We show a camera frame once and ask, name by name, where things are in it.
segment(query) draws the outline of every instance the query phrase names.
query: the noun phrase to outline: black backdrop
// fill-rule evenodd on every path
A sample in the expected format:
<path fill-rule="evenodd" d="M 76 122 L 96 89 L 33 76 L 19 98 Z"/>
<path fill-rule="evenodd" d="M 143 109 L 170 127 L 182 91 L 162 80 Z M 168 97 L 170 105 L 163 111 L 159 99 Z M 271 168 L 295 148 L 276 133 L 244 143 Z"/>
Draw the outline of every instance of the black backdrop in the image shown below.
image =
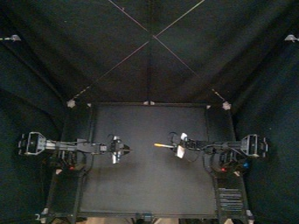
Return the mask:
<path fill-rule="evenodd" d="M 65 101 L 127 56 L 125 51 L 117 49 L 121 48 L 120 46 L 124 49 L 127 47 L 125 44 L 121 44 L 121 37 L 131 37 L 119 35 L 113 26 L 111 28 L 112 33 L 116 34 L 116 36 L 112 35 L 113 45 L 109 42 L 111 35 L 105 31 L 100 32 L 103 33 L 100 37 L 89 35 L 88 31 L 95 27 L 87 25 L 96 25 L 95 20 L 89 17 L 97 14 L 87 13 L 89 12 L 87 8 L 96 11 L 99 9 L 89 7 L 83 2 L 76 5 L 84 4 L 87 8 L 76 7 L 73 14 L 61 13 L 61 10 L 69 8 L 68 5 L 68 7 L 60 7 L 61 2 L 53 6 L 48 5 L 49 7 L 47 6 L 49 1 L 40 1 L 36 6 L 29 1 L 7 1 L 3 4 L 4 2 L 1 2 L 1 6 L 4 6 L 1 15 L 8 15 L 13 24 L 7 17 L 1 17 L 1 36 L 19 33 L 23 42 L 1 43 L 0 48 L 1 220 L 21 218 L 43 209 L 43 194 L 39 192 L 41 181 L 37 169 L 40 160 L 28 160 L 15 156 L 17 137 L 23 132 L 39 130 L 47 137 L 59 138 Z M 145 14 L 135 10 L 141 3 L 116 2 L 125 6 L 127 11 L 141 22 L 147 21 Z M 179 5 L 179 1 L 175 4 L 164 1 L 163 7 L 158 7 L 160 12 L 163 9 L 168 9 L 168 13 L 156 14 L 156 30 L 168 25 L 190 9 L 190 6 L 192 7 L 192 5 L 182 4 L 183 7 Z M 113 17 L 115 13 L 113 11 L 107 17 Z M 196 20 L 199 14 L 206 15 L 200 21 Z M 282 0 L 271 3 L 246 1 L 246 4 L 236 4 L 236 1 L 234 3 L 231 1 L 220 3 L 210 1 L 210 7 L 200 8 L 200 13 L 194 13 L 192 17 L 172 30 L 180 35 L 175 38 L 171 33 L 163 36 L 163 41 L 170 44 L 175 53 L 183 58 L 187 56 L 184 59 L 191 68 L 199 73 L 203 72 L 204 75 L 200 79 L 190 76 L 190 70 L 176 60 L 175 62 L 170 61 L 174 58 L 163 48 L 159 48 L 163 50 L 156 53 L 156 56 L 160 56 L 155 60 L 155 63 L 163 66 L 156 70 L 160 72 L 154 81 L 159 86 L 151 87 L 155 100 L 219 102 L 210 91 L 211 88 L 216 88 L 224 97 L 232 103 L 235 102 L 235 124 L 239 137 L 256 132 L 271 138 L 274 149 L 271 159 L 267 163 L 255 162 L 252 172 L 247 176 L 250 205 L 260 223 L 298 223 L 298 147 L 295 143 L 299 126 L 299 45 L 298 43 L 276 45 L 276 43 L 283 43 L 287 34 L 292 33 L 298 36 L 298 28 L 290 29 L 292 25 L 298 24 L 298 15 L 296 1 Z M 68 21 L 77 23 L 68 26 L 64 20 L 67 23 Z M 104 19 L 100 23 L 99 27 L 104 27 L 104 30 L 109 27 L 108 21 Z M 191 26 L 191 29 L 187 30 L 192 30 L 194 25 L 198 25 L 198 30 L 184 32 L 184 27 Z M 79 38 L 73 40 L 72 36 L 77 34 Z M 107 49 L 104 46 L 113 47 L 108 48 L 111 51 L 100 51 L 95 46 L 100 46 L 100 49 Z M 131 99 L 141 102 L 147 98 L 147 78 L 140 76 L 139 80 L 139 76 L 133 75 L 128 79 L 127 75 L 119 74 L 121 74 L 120 71 L 125 71 L 124 74 L 129 74 L 131 71 L 141 74 L 145 71 L 139 70 L 139 67 L 148 66 L 150 54 L 147 52 L 144 54 L 145 56 L 136 56 L 144 57 L 145 63 L 135 58 L 129 63 L 133 66 L 131 68 L 120 67 L 121 69 L 119 68 L 113 75 L 97 84 L 96 89 L 87 92 L 81 100 L 125 102 L 127 99 Z M 59 95 L 64 96 L 64 103 L 61 103 Z"/>
<path fill-rule="evenodd" d="M 236 101 L 238 135 L 259 133 L 271 141 L 268 160 L 254 161 L 246 178 L 259 223 L 298 223 L 298 74 L 299 45 L 279 44 Z"/>

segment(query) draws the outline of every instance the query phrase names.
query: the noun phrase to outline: metal frame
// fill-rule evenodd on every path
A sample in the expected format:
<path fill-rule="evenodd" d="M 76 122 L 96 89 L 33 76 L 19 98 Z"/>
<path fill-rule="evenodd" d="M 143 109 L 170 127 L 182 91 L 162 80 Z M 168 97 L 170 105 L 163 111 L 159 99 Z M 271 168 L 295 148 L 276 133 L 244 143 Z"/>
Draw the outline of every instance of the metal frame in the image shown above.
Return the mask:
<path fill-rule="evenodd" d="M 104 104 L 99 104 L 103 106 L 107 105 L 125 105 L 125 106 L 141 106 L 140 104 L 135 105 L 132 103 L 104 103 Z M 158 104 L 155 106 L 167 106 L 167 107 L 203 107 L 204 104 Z M 228 117 L 228 129 L 230 129 L 230 133 L 231 133 L 231 137 L 230 137 L 230 141 L 235 140 L 235 133 L 234 133 L 234 127 L 232 127 L 232 121 L 231 121 L 231 114 L 230 111 L 224 111 L 223 113 L 227 113 L 226 116 Z M 211 139 L 211 132 L 212 132 L 212 127 L 211 127 L 211 113 L 210 111 L 206 109 L 206 126 L 207 126 L 207 136 L 208 136 L 208 141 L 214 140 Z M 92 135 L 93 132 L 93 120 L 92 119 L 92 115 L 89 115 L 89 119 L 88 119 L 88 126 L 89 126 L 89 131 L 88 133 Z M 55 214 L 48 214 L 48 220 L 47 223 L 51 223 L 52 218 L 53 217 L 67 217 L 69 219 L 69 223 L 75 224 L 76 223 L 76 218 L 77 217 L 117 217 L 117 218 L 140 218 L 147 216 L 147 214 L 144 213 L 99 213 L 99 212 L 81 212 L 80 211 L 80 200 L 81 200 L 81 187 L 84 184 L 84 179 L 85 179 L 85 173 L 81 172 L 77 174 L 77 176 L 75 176 L 77 178 L 77 184 L 76 184 L 76 199 L 73 201 L 73 209 L 71 213 L 55 213 Z M 53 192 L 55 192 L 55 187 L 56 187 L 56 182 L 57 182 L 57 175 L 53 174 L 53 178 L 52 178 L 52 185 L 51 185 L 51 193 L 49 193 L 49 198 L 48 198 L 48 203 L 47 203 L 47 207 L 51 208 L 52 206 L 52 197 L 53 197 Z M 244 182 L 243 182 L 243 177 L 236 177 L 236 176 L 231 176 L 231 178 L 234 179 L 235 185 L 234 188 L 239 189 L 240 193 L 242 193 L 242 201 L 243 201 L 243 210 L 239 213 L 228 213 L 226 211 L 223 211 L 220 209 L 220 191 L 219 191 L 219 187 L 223 184 L 223 181 L 226 181 L 226 179 L 219 178 L 219 177 L 211 177 L 211 181 L 214 183 L 214 190 L 215 190 L 215 200 L 216 200 L 216 211 L 215 211 L 215 215 L 207 215 L 207 214 L 186 214 L 186 215 L 176 215 L 176 214 L 162 214 L 162 213 L 152 213 L 152 217 L 154 218 L 180 218 L 180 219 L 219 219 L 219 224 L 223 224 L 226 222 L 227 219 L 239 219 L 242 220 L 244 223 L 248 223 L 248 217 L 247 217 L 247 210 L 248 210 L 248 200 L 247 200 L 247 193 L 246 193 L 246 187 L 244 187 Z"/>

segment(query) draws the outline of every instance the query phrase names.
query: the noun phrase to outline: small object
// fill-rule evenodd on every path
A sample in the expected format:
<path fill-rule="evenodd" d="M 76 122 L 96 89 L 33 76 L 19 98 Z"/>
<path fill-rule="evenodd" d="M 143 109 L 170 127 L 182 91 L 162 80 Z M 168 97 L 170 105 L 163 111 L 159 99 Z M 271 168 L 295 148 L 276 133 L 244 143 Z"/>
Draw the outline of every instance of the small object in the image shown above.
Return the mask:
<path fill-rule="evenodd" d="M 163 144 L 163 143 L 155 143 L 154 146 L 155 147 L 164 147 L 164 148 L 174 148 L 172 145 L 167 145 L 167 144 Z"/>
<path fill-rule="evenodd" d="M 239 171 L 234 171 L 234 173 L 235 173 L 235 175 L 239 177 L 239 175 L 240 175 L 240 174 L 239 174 Z"/>
<path fill-rule="evenodd" d="M 230 104 L 227 101 L 224 101 L 222 105 L 223 105 L 222 107 L 223 107 L 226 110 L 230 110 L 230 109 L 231 109 L 231 104 Z"/>
<path fill-rule="evenodd" d="M 41 220 L 41 216 L 36 213 L 36 220 L 40 221 Z"/>
<path fill-rule="evenodd" d="M 76 106 L 76 102 L 73 100 L 67 101 L 68 107 L 73 108 Z"/>
<path fill-rule="evenodd" d="M 183 154 L 184 154 L 184 148 L 179 145 L 179 146 L 178 146 L 178 151 L 176 151 L 176 153 L 175 153 L 175 156 L 176 156 L 178 158 L 183 158 Z"/>
<path fill-rule="evenodd" d="M 151 105 L 151 106 L 154 106 L 154 105 L 155 105 L 155 102 L 154 102 L 154 101 L 144 101 L 144 105 Z"/>
<path fill-rule="evenodd" d="M 20 37 L 17 35 L 13 35 L 11 38 L 0 38 L 0 41 L 21 41 Z"/>
<path fill-rule="evenodd" d="M 299 38 L 296 38 L 294 34 L 290 34 L 284 38 L 284 41 L 292 41 L 292 42 L 295 42 L 295 41 L 299 41 Z"/>
<path fill-rule="evenodd" d="M 20 37 L 19 37 L 17 35 L 13 35 L 13 36 L 11 37 L 11 40 L 12 40 L 12 41 L 21 41 L 21 39 L 20 39 Z"/>
<path fill-rule="evenodd" d="M 244 164 L 243 164 L 243 167 L 247 169 L 248 168 L 248 162 L 246 162 Z"/>

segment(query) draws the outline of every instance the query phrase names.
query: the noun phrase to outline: white cable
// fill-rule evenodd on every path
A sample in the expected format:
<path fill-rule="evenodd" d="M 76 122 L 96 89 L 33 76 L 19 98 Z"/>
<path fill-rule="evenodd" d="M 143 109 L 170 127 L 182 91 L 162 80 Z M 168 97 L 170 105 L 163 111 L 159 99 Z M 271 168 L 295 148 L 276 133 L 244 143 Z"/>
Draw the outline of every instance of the white cable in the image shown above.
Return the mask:
<path fill-rule="evenodd" d="M 148 32 L 148 30 L 141 26 L 141 24 L 125 13 L 125 9 L 120 8 L 116 3 L 113 3 L 111 0 L 108 0 L 116 7 L 117 9 L 131 18 L 131 20 Z"/>
<path fill-rule="evenodd" d="M 103 79 L 148 44 L 148 41 L 144 42 L 141 46 L 139 46 L 133 52 L 100 76 L 97 79 L 69 99 L 68 102 L 72 102 L 80 95 Z"/>
<path fill-rule="evenodd" d="M 174 25 L 174 24 L 176 24 L 176 22 L 179 21 L 179 20 L 182 20 L 182 18 L 184 18 L 194 10 L 195 10 L 195 8 L 198 8 L 202 4 L 203 4 L 203 2 L 204 2 L 206 0 L 202 0 L 199 3 L 196 3 L 195 4 L 195 6 L 186 12 L 186 13 L 183 13 L 183 15 L 155 35 L 156 37 L 158 36 L 160 36 L 163 33 L 164 33 L 164 31 L 166 30 L 168 30 L 168 28 Z"/>

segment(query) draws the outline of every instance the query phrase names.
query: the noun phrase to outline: white object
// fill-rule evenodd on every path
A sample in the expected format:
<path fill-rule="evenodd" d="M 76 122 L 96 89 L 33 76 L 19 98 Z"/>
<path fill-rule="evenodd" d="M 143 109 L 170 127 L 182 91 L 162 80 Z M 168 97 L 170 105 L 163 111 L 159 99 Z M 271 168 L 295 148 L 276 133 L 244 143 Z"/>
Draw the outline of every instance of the white object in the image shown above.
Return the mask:
<path fill-rule="evenodd" d="M 120 159 L 120 154 L 121 152 L 117 151 L 116 153 L 112 153 L 112 164 L 117 164 L 119 163 L 119 159 Z"/>
<path fill-rule="evenodd" d="M 178 158 L 183 158 L 183 154 L 184 154 L 184 148 L 179 145 L 175 156 Z"/>
<path fill-rule="evenodd" d="M 73 108 L 76 106 L 76 102 L 73 100 L 67 101 L 68 107 Z"/>
<path fill-rule="evenodd" d="M 222 107 L 226 109 L 226 110 L 230 110 L 231 109 L 231 104 L 224 101 L 223 104 L 222 104 Z"/>
<path fill-rule="evenodd" d="M 294 34 L 290 34 L 284 38 L 284 41 L 292 41 L 292 42 L 295 42 L 295 41 L 299 41 L 299 38 L 296 38 Z"/>
<path fill-rule="evenodd" d="M 186 141 L 187 140 L 187 134 L 182 133 L 182 140 Z"/>

